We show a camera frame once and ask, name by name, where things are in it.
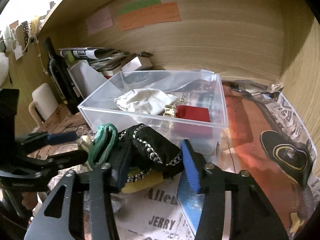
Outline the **yellow sponge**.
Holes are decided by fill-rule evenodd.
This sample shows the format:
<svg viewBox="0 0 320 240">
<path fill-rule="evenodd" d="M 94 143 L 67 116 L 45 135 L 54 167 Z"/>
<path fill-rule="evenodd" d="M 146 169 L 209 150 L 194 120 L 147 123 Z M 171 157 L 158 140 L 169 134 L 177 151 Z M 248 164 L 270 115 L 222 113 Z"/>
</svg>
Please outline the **yellow sponge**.
<svg viewBox="0 0 320 240">
<path fill-rule="evenodd" d="M 124 194 L 135 193 L 153 187 L 163 182 L 163 180 L 164 179 L 162 172 L 151 170 L 142 180 L 133 183 L 126 183 L 125 186 L 121 189 L 121 192 Z"/>
</svg>

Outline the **green knitted cloth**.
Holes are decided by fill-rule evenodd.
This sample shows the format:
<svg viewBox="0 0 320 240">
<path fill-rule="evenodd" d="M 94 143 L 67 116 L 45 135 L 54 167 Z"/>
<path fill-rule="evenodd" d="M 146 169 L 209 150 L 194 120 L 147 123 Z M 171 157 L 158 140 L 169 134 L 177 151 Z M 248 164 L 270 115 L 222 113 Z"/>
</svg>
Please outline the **green knitted cloth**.
<svg viewBox="0 0 320 240">
<path fill-rule="evenodd" d="M 112 148 L 118 140 L 118 130 L 113 124 L 100 125 L 94 136 L 93 146 L 88 153 L 88 164 L 90 168 L 106 163 Z"/>
</svg>

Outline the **black cloth with braided trim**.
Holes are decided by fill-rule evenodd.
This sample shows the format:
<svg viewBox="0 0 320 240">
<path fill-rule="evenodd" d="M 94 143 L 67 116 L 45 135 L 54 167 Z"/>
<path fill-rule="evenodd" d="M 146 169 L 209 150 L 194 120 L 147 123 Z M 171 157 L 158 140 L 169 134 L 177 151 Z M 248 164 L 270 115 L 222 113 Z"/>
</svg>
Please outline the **black cloth with braided trim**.
<svg viewBox="0 0 320 240">
<path fill-rule="evenodd" d="M 163 179 L 184 170 L 180 148 L 144 124 L 118 133 L 107 162 L 112 168 L 111 185 L 118 191 L 126 183 L 142 180 L 152 170 L 161 172 Z"/>
</svg>

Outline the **white mug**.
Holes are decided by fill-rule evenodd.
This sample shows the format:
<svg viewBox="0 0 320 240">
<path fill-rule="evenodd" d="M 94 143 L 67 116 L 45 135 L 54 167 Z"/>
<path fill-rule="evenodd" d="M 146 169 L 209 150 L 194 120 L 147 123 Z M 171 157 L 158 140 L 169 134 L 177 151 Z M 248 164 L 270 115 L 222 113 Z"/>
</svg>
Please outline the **white mug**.
<svg viewBox="0 0 320 240">
<path fill-rule="evenodd" d="M 29 113 L 40 127 L 55 112 L 59 104 L 47 83 L 37 87 L 31 96 L 33 100 L 29 104 Z"/>
</svg>

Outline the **dark wine bottle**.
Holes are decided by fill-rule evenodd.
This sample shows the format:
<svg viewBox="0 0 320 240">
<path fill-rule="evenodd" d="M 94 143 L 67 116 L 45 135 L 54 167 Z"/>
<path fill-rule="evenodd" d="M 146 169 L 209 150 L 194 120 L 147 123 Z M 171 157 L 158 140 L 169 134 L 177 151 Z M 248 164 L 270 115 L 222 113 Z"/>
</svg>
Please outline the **dark wine bottle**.
<svg viewBox="0 0 320 240">
<path fill-rule="evenodd" d="M 83 101 L 83 97 L 72 80 L 65 59 L 56 53 L 51 39 L 45 38 L 43 44 L 49 57 L 48 70 L 53 83 L 69 111 L 75 115 L 79 112 L 78 105 Z"/>
</svg>

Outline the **red box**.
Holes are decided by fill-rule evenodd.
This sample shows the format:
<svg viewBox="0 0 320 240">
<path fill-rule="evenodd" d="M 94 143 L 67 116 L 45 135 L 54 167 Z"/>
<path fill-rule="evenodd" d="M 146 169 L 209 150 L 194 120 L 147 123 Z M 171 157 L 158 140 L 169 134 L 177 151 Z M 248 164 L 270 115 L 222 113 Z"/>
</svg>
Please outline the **red box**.
<svg viewBox="0 0 320 240">
<path fill-rule="evenodd" d="M 210 123 L 209 110 L 203 107 L 178 105 L 176 107 L 175 117 L 188 121 Z M 180 122 L 174 123 L 173 132 L 185 138 L 209 138 L 212 135 L 212 129 L 210 127 Z"/>
</svg>

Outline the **printed newspaper table mat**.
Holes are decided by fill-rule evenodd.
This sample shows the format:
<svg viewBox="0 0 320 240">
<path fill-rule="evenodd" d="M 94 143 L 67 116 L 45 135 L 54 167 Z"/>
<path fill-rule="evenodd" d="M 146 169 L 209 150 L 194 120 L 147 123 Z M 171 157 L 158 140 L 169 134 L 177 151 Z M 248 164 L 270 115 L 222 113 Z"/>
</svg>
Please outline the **printed newspaper table mat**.
<svg viewBox="0 0 320 240">
<path fill-rule="evenodd" d="M 228 126 L 218 155 L 202 154 L 206 162 L 231 173 L 247 170 L 277 212 L 288 239 L 319 239 L 319 179 L 312 174 L 317 154 L 291 106 L 278 92 L 251 93 L 237 82 L 222 82 L 222 88 Z M 204 194 L 190 187 L 185 169 L 135 193 L 110 186 L 119 239 L 195 239 Z M 91 229 L 87 191 L 84 227 L 86 237 Z"/>
</svg>

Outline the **clear plastic storage box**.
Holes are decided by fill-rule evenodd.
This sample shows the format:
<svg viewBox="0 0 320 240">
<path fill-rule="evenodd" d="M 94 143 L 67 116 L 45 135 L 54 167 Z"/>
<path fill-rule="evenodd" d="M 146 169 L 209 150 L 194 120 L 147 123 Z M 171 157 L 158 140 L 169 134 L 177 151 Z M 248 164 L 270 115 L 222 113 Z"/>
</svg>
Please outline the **clear plastic storage box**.
<svg viewBox="0 0 320 240">
<path fill-rule="evenodd" d="M 221 77 L 207 70 L 119 72 L 79 109 L 94 131 L 108 123 L 118 131 L 145 124 L 177 146 L 188 139 L 207 157 L 218 155 L 228 126 Z"/>
</svg>

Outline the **stack of newspapers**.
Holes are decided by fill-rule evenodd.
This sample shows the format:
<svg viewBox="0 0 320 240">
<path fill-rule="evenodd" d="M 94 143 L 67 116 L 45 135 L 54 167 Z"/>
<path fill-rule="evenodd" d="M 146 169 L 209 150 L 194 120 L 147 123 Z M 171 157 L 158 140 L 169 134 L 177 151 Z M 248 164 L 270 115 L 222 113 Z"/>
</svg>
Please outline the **stack of newspapers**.
<svg viewBox="0 0 320 240">
<path fill-rule="evenodd" d="M 137 56 L 149 59 L 152 57 L 152 54 L 146 51 L 131 53 L 102 47 L 63 48 L 59 53 L 68 63 L 84 61 L 105 77 L 117 74 L 125 64 Z"/>
</svg>

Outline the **small white box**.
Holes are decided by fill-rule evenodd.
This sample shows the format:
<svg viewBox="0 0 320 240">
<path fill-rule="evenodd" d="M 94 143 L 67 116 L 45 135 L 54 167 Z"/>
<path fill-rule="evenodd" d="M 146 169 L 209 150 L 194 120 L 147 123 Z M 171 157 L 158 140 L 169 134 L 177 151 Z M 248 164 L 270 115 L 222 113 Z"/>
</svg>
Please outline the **small white box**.
<svg viewBox="0 0 320 240">
<path fill-rule="evenodd" d="M 146 70 L 153 66 L 148 57 L 137 56 L 125 64 L 121 70 L 124 72 L 134 72 L 140 70 Z"/>
</svg>

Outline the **pink sticky note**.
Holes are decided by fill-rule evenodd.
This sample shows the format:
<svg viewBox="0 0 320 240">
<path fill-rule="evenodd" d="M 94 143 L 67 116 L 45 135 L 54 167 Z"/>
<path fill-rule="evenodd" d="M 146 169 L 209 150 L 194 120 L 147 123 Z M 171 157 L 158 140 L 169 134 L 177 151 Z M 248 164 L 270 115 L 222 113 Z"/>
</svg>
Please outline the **pink sticky note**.
<svg viewBox="0 0 320 240">
<path fill-rule="evenodd" d="M 96 34 L 113 26 L 112 15 L 108 7 L 104 7 L 85 20 L 88 35 Z"/>
</svg>

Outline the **green sticky note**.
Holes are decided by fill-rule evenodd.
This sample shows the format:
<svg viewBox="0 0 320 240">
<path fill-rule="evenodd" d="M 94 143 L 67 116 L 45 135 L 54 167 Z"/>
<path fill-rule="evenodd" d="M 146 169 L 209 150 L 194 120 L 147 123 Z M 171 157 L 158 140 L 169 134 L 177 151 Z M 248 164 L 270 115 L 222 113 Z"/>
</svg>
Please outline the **green sticky note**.
<svg viewBox="0 0 320 240">
<path fill-rule="evenodd" d="M 131 2 L 121 7 L 119 11 L 119 15 L 123 15 L 128 12 L 132 12 L 138 9 L 146 8 L 146 7 L 157 5 L 157 4 L 161 4 L 161 0 L 139 0 L 139 1 Z"/>
</svg>

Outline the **orange sticky note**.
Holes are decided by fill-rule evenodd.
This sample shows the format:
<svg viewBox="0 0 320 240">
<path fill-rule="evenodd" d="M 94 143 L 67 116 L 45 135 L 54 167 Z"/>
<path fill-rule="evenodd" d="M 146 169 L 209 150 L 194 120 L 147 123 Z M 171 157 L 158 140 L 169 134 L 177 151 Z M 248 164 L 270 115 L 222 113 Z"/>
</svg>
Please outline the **orange sticky note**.
<svg viewBox="0 0 320 240">
<path fill-rule="evenodd" d="M 166 22 L 181 21 L 177 2 L 168 2 L 144 7 L 119 16 L 121 31 L 141 28 Z"/>
</svg>

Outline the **white drawstring pouch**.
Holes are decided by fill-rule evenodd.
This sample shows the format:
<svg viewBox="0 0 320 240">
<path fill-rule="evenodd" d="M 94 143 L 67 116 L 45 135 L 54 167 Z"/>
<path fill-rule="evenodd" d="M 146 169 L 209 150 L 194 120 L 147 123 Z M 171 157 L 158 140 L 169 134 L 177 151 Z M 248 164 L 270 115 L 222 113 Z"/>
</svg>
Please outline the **white drawstring pouch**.
<svg viewBox="0 0 320 240">
<path fill-rule="evenodd" d="M 151 88 L 132 89 L 114 99 L 122 111 L 151 115 L 161 114 L 166 105 L 173 105 L 178 100 L 172 94 Z"/>
</svg>

